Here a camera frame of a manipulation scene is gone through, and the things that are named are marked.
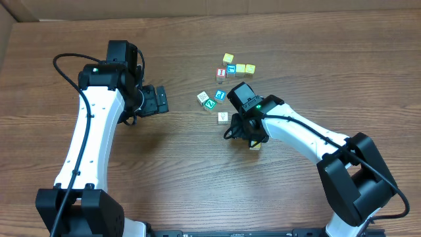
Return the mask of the blue picture block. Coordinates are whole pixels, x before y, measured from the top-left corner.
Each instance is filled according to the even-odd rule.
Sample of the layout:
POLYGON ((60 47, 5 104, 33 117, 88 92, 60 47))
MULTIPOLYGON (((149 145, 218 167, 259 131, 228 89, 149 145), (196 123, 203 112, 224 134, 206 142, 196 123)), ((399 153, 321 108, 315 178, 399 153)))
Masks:
POLYGON ((236 77, 236 65, 226 65, 226 77, 236 77))

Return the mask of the yellow block far top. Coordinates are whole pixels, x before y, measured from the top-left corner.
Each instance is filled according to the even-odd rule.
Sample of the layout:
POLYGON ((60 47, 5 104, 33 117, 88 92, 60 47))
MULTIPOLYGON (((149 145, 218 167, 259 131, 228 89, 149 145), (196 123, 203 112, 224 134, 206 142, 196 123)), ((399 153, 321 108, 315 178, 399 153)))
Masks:
POLYGON ((232 64, 233 59, 234 59, 234 55, 229 54, 229 53, 225 53, 225 54, 224 54, 224 57, 223 57, 222 64, 223 64, 224 66, 226 66, 226 65, 228 65, 228 64, 232 64))

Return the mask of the blue letter P block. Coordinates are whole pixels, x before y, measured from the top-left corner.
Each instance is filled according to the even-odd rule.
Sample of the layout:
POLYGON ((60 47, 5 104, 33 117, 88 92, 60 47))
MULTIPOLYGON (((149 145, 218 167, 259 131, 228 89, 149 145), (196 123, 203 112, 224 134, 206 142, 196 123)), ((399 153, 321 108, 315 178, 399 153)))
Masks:
POLYGON ((214 96, 214 100, 217 103, 223 103, 225 102, 225 98, 226 98, 226 92, 223 90, 217 90, 214 96))

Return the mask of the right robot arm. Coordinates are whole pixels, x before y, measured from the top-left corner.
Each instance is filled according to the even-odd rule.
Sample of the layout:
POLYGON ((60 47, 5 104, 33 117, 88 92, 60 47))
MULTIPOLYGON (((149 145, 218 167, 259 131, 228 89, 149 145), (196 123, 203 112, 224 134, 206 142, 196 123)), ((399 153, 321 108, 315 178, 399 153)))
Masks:
POLYGON ((325 129, 274 95, 263 97, 242 82, 227 95, 235 107, 225 139, 242 138, 250 149, 269 139, 293 147, 316 165, 334 215, 324 236, 364 236, 374 215, 396 194, 397 184, 373 140, 325 129))

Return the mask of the green letter Z block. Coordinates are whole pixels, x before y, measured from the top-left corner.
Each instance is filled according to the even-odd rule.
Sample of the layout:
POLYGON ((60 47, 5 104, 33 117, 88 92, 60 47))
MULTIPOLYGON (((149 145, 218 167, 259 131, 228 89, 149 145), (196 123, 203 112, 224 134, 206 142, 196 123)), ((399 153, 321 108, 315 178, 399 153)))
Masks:
POLYGON ((216 105, 217 105, 217 102, 212 99, 208 99, 203 103, 204 109, 208 112, 214 111, 214 108, 216 107, 216 105))

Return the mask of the white letter W block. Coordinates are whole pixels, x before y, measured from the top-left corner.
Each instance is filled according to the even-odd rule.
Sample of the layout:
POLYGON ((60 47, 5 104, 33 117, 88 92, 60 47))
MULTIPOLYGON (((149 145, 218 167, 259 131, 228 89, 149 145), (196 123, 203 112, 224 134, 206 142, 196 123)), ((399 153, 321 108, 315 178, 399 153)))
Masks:
POLYGON ((203 91, 203 92, 201 92, 197 95, 197 99, 198 99, 200 105, 204 105, 205 102, 209 99, 209 96, 207 95, 207 93, 205 91, 203 91))

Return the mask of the white ice cream block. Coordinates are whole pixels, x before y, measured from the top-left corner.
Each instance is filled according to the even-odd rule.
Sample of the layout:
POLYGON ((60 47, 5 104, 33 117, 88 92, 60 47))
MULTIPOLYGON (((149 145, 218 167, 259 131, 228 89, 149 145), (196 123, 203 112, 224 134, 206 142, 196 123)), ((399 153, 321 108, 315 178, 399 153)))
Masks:
POLYGON ((218 113, 218 124, 228 124, 228 113, 219 112, 218 113))

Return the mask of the yellow letter K block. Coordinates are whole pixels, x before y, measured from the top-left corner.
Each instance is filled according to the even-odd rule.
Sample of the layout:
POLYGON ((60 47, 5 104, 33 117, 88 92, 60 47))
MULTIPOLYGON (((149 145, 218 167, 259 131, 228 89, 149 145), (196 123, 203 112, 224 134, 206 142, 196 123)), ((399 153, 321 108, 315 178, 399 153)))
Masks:
POLYGON ((250 143, 250 150, 259 150, 261 148, 261 143, 258 143, 256 141, 251 141, 250 143))

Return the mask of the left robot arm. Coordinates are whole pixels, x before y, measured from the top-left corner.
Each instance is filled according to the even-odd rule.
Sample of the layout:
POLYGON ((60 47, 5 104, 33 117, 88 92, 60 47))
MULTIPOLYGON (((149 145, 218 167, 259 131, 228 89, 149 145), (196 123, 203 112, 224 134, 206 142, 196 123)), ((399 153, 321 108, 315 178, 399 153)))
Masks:
POLYGON ((168 112, 164 87, 143 85, 142 52, 126 40, 110 40, 104 61, 91 59, 70 81, 80 96, 72 141, 51 189, 40 189, 36 209, 51 236, 154 236, 108 195, 107 173, 118 124, 168 112))

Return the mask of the yellow block right row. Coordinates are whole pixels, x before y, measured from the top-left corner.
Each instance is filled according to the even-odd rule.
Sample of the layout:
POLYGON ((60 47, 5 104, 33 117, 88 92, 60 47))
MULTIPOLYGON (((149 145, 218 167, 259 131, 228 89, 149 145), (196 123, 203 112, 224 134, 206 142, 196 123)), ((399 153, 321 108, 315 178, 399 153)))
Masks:
POLYGON ((255 74, 255 65, 246 64, 245 66, 245 77, 252 78, 255 74))

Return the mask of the red letter I block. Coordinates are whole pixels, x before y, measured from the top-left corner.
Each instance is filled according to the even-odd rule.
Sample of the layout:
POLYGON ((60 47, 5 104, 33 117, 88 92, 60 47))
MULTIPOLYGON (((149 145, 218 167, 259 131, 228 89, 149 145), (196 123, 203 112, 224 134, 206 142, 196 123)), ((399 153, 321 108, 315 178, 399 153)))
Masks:
POLYGON ((216 81, 223 82, 226 79, 226 69, 225 68, 218 68, 216 69, 216 81))

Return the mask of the yellow block row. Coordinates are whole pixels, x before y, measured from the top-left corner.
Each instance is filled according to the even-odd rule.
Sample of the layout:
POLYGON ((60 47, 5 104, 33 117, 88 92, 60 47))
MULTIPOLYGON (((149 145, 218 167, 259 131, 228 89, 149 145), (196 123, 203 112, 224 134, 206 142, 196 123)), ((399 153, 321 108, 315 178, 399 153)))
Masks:
POLYGON ((235 66, 235 76, 236 77, 244 77, 245 76, 245 64, 236 64, 235 66))
POLYGON ((246 64, 245 66, 245 77, 252 78, 255 74, 255 65, 246 64))

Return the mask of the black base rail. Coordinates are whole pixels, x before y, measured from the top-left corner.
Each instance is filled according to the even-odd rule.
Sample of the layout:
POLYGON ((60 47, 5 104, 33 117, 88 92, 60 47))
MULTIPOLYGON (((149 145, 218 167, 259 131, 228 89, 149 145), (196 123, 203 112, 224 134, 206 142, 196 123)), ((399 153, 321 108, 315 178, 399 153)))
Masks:
POLYGON ((151 230, 152 237, 322 237, 327 236, 322 228, 296 228, 284 231, 250 232, 183 232, 181 230, 151 230))

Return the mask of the yellow block middle row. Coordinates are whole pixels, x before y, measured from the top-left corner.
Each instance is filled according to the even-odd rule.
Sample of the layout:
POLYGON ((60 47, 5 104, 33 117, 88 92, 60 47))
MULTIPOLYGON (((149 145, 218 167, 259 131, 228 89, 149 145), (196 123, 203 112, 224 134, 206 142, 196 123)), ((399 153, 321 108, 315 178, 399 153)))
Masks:
POLYGON ((236 64, 235 66, 235 76, 236 77, 244 77, 245 76, 245 64, 236 64))

